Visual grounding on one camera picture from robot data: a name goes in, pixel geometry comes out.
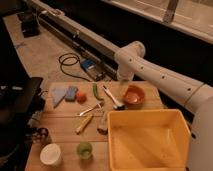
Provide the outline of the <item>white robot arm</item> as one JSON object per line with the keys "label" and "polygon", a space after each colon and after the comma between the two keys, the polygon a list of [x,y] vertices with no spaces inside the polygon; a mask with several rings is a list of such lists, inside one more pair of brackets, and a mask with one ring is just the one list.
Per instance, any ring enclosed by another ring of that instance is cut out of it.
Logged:
{"label": "white robot arm", "polygon": [[191,125],[188,171],[213,171],[213,87],[144,59],[146,50],[134,41],[114,52],[119,80],[134,75],[150,82],[194,115]]}

